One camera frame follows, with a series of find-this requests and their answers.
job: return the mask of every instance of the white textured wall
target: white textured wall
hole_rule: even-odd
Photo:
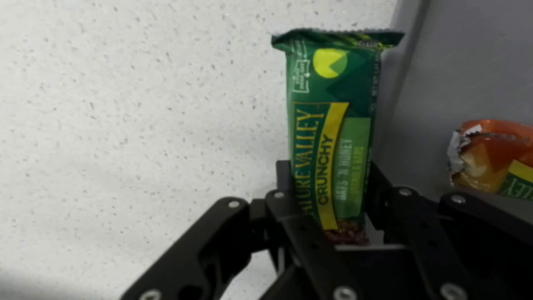
[[[2,0],[0,298],[119,298],[286,136],[274,26],[387,26],[397,0]],[[272,279],[256,259],[227,298]]]

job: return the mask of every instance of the black metal bracket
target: black metal bracket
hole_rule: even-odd
[[[277,169],[277,189],[219,199],[122,300],[217,300],[261,249],[281,273],[262,300],[533,298],[530,223],[465,193],[430,201],[374,164],[366,209],[394,246],[336,248],[292,199],[291,163]]]

